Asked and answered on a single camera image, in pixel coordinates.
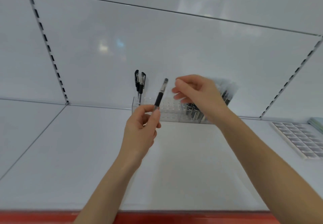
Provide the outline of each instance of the acrylic pen display stand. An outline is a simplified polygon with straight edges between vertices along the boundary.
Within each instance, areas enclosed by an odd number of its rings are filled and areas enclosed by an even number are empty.
[[[142,98],[142,105],[153,105],[156,98]],[[137,97],[132,101],[132,112],[139,106]],[[190,110],[187,104],[181,104],[180,101],[173,98],[163,98],[160,105],[160,121],[211,124],[201,111]]]

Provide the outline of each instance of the right hand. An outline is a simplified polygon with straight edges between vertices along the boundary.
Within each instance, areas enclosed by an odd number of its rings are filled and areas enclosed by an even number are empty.
[[[207,119],[213,124],[220,122],[230,109],[225,104],[215,83],[200,75],[187,75],[176,78],[172,89],[175,100],[182,99],[181,103],[195,103]]]

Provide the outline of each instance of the black pen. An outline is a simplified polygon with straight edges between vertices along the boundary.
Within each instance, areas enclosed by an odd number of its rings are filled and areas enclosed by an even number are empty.
[[[139,98],[139,70],[135,71],[135,85],[136,85],[138,98]]]
[[[164,95],[164,92],[165,92],[165,89],[166,89],[166,86],[167,86],[167,83],[168,83],[168,79],[165,79],[164,80],[164,83],[161,86],[160,91],[158,93],[158,96],[157,96],[157,99],[156,99],[156,102],[155,102],[155,106],[154,106],[154,110],[153,111],[155,111],[156,109],[159,108],[160,102],[162,101],[162,97]]]
[[[139,80],[139,105],[141,104],[141,96],[143,89],[145,88],[145,82],[146,82],[146,74],[144,72],[141,72],[141,77]]]

